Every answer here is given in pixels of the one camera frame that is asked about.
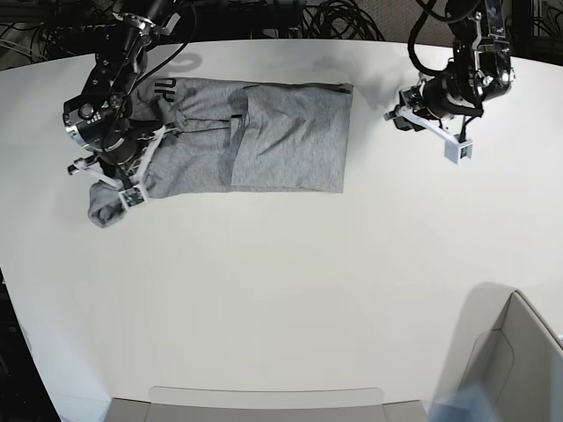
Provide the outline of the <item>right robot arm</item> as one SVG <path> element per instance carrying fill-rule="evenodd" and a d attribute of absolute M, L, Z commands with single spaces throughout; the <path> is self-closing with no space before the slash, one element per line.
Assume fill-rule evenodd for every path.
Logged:
<path fill-rule="evenodd" d="M 143 125 L 132 123 L 131 94 L 146 74 L 147 53 L 184 1 L 124 1 L 103 32 L 95 66 L 80 94 L 63 104 L 67 135 L 94 155 L 110 177 L 124 178 L 141 152 Z"/>

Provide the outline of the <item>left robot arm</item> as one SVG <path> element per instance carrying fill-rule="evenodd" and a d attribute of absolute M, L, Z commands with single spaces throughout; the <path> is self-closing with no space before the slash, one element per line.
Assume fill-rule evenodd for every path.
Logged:
<path fill-rule="evenodd" d="M 484 103 L 509 92 L 514 80 L 511 47 L 500 1 L 448 1 L 444 13 L 435 1 L 419 1 L 421 15 L 407 41 L 407 53 L 419 71 L 416 85 L 398 94 L 398 104 L 384 118 L 399 130 L 443 129 L 443 121 L 460 116 L 462 129 L 484 114 Z M 429 18 L 451 30 L 453 56 L 444 69 L 422 64 L 415 44 Z"/>

